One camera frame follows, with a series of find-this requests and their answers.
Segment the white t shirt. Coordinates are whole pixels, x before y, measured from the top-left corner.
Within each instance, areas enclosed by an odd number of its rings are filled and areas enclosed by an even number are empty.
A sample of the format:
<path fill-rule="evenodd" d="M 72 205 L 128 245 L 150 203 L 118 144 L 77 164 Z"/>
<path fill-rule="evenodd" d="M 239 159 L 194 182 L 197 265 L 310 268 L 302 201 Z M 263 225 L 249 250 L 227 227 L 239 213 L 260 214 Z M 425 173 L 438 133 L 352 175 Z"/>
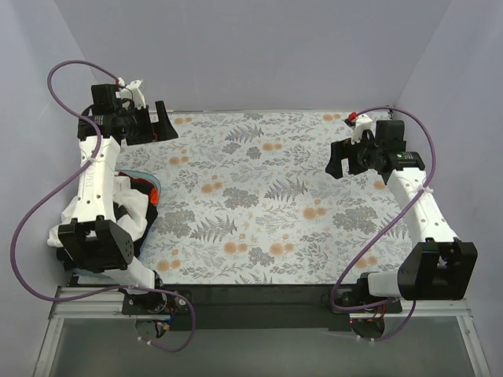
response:
<path fill-rule="evenodd" d="M 150 203 L 148 195 L 133 188 L 129 176 L 119 175 L 114 177 L 112 198 L 113 204 L 118 205 L 118 212 L 115 214 L 117 224 L 130 234 L 133 241 L 139 241 L 144 236 L 148 224 L 147 210 Z M 63 210 L 60 225 L 70 222 L 77 201 L 77 196 L 74 196 Z M 63 246 L 57 235 L 58 226 L 54 226 L 49 232 L 47 244 L 50 247 Z"/>

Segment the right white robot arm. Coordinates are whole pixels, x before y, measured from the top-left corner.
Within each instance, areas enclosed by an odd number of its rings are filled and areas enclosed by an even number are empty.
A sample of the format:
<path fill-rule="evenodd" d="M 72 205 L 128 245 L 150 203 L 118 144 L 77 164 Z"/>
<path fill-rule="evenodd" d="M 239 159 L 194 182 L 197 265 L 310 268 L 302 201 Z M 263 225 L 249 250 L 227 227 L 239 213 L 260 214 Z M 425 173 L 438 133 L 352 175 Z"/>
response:
<path fill-rule="evenodd" d="M 397 270 L 363 273 L 349 295 L 332 292 L 333 307 L 357 311 L 401 298 L 461 300 L 478 252 L 474 243 L 459 239 L 442 215 L 428 187 L 432 174 L 418 153 L 406 149 L 404 122 L 374 122 L 356 114 L 345 122 L 353 134 L 331 144 L 326 173 L 340 179 L 344 160 L 351 175 L 375 170 L 398 202 L 399 218 L 407 225 L 413 249 Z"/>

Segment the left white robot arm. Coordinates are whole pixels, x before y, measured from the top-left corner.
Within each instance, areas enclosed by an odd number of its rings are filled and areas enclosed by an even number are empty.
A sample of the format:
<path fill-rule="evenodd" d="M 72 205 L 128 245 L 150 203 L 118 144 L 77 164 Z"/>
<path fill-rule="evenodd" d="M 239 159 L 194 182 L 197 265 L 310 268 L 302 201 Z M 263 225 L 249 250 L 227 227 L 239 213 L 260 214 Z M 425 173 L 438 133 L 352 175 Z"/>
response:
<path fill-rule="evenodd" d="M 133 237 L 118 224 L 113 201 L 122 144 L 178 138 L 163 101 L 155 103 L 157 120 L 150 119 L 141 84 L 134 80 L 92 86 L 93 103 L 78 124 L 85 170 L 79 176 L 75 209 L 69 222 L 59 225 L 57 237 L 76 268 L 103 273 L 127 286 L 154 288 L 156 274 L 136 258 Z"/>

